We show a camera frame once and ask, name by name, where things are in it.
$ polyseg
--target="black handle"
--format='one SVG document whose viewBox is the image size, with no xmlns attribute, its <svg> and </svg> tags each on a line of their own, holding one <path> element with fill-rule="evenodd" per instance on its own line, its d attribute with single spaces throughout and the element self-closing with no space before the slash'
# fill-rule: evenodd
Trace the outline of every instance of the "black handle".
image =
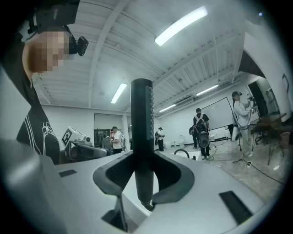
<svg viewBox="0 0 293 234">
<path fill-rule="evenodd" d="M 187 158 L 190 159 L 190 157 L 189 157 L 189 153 L 188 153 L 185 149 L 178 149 L 178 150 L 176 150 L 176 151 L 174 152 L 174 154 L 176 154 L 178 151 L 183 151 L 183 152 L 185 152 L 185 153 L 187 154 Z"/>
<path fill-rule="evenodd" d="M 287 93 L 289 92 L 289 82 L 288 82 L 288 79 L 287 79 L 287 77 L 286 77 L 286 75 L 285 74 L 283 74 L 283 76 L 282 76 L 282 80 L 283 79 L 286 79 L 286 81 L 287 81 Z"/>
<path fill-rule="evenodd" d="M 152 200 L 154 172 L 154 108 L 152 82 L 136 79 L 131 83 L 132 148 L 135 160 L 138 199 L 148 207 Z"/>
</svg>

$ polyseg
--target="man in white shirt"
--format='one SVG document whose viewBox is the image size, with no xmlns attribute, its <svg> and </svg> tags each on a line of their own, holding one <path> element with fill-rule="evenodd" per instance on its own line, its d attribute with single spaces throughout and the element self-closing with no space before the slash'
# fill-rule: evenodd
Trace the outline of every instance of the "man in white shirt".
<svg viewBox="0 0 293 234">
<path fill-rule="evenodd" d="M 164 135 L 162 133 L 162 128 L 159 128 L 159 130 L 157 131 L 158 134 L 158 138 L 157 138 L 157 143 L 159 145 L 159 151 L 164 151 Z"/>
<path fill-rule="evenodd" d="M 121 146 L 122 133 L 118 131 L 117 127 L 113 127 L 112 130 L 115 133 L 114 141 L 112 141 L 114 154 L 119 154 L 122 152 L 122 146 Z"/>
</svg>

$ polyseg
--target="ceiling light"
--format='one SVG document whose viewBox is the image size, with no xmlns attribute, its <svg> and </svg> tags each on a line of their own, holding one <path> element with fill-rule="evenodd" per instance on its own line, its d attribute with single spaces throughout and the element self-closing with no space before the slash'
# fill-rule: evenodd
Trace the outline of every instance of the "ceiling light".
<svg viewBox="0 0 293 234">
<path fill-rule="evenodd" d="M 199 95 L 201 95 L 201 94 L 203 94 L 203 93 L 205 93 L 205 92 L 208 92 L 208 91 L 210 91 L 210 90 L 212 90 L 212 89 L 215 89 L 215 88 L 217 88 L 219 85 L 215 85 L 215 86 L 213 86 L 213 87 L 211 87 L 211 88 L 209 88 L 209 89 L 207 89 L 207 90 L 204 90 L 204 91 L 202 91 L 202 92 L 200 92 L 200 93 L 197 93 L 196 94 L 196 96 L 199 96 Z"/>
<path fill-rule="evenodd" d="M 112 101 L 111 101 L 111 103 L 116 103 L 116 101 L 118 100 L 118 98 L 120 97 L 120 95 L 121 95 L 121 93 L 123 92 L 123 90 L 126 88 L 126 84 L 120 84 L 120 86 L 119 86 L 119 88 L 118 88 L 118 90 L 116 91 L 116 93 L 115 93 L 115 95 L 114 95 L 114 97 L 113 97 L 113 99 L 112 99 Z"/>
<path fill-rule="evenodd" d="M 186 16 L 182 17 L 180 20 L 176 21 L 169 28 L 167 28 L 160 36 L 155 39 L 155 43 L 159 46 L 163 45 L 172 36 L 178 33 L 180 30 L 184 29 L 189 24 L 207 15 L 206 8 L 204 6 L 197 8 Z"/>
<path fill-rule="evenodd" d="M 170 109 L 170 108 L 172 108 L 172 107 L 174 107 L 174 106 L 176 106 L 175 104 L 173 104 L 173 105 L 171 105 L 171 106 L 168 106 L 167 108 L 165 108 L 165 109 L 162 109 L 162 110 L 160 110 L 159 112 L 163 112 L 163 111 L 165 111 L 165 110 L 167 110 L 167 109 Z"/>
</svg>

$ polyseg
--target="cable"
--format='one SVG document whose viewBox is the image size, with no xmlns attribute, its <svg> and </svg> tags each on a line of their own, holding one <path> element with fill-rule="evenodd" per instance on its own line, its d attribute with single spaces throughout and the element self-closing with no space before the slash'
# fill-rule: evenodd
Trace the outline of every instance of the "cable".
<svg viewBox="0 0 293 234">
<path fill-rule="evenodd" d="M 217 147 L 220 146 L 220 145 L 225 144 L 227 141 L 228 141 L 228 140 L 224 141 L 222 144 L 215 145 L 214 148 L 216 148 L 216 150 L 215 150 L 215 152 L 214 152 L 214 153 L 212 154 L 212 156 L 211 156 L 212 159 L 207 159 L 207 161 L 212 161 L 212 160 L 214 160 L 214 155 L 215 155 L 215 153 L 216 153 L 216 151 L 217 151 L 217 149 L 218 149 Z"/>
<path fill-rule="evenodd" d="M 261 170 L 259 170 L 259 169 L 256 168 L 254 165 L 252 165 L 251 162 L 246 161 L 246 160 L 244 160 L 243 158 L 241 158 L 241 159 L 239 159 L 239 160 L 237 160 L 237 161 L 234 161 L 233 163 L 238 163 L 238 162 L 241 162 L 241 161 L 245 161 L 248 165 L 253 166 L 253 167 L 254 167 L 255 169 L 257 169 L 260 173 L 264 174 L 265 176 L 271 178 L 272 180 L 274 180 L 274 181 L 276 181 L 276 182 L 279 182 L 279 183 L 282 184 L 282 185 L 285 185 L 284 183 L 282 183 L 282 182 L 280 182 L 280 181 L 278 181 L 278 180 L 276 180 L 276 179 L 274 179 L 274 178 L 268 176 L 266 173 L 263 173 Z"/>
</svg>

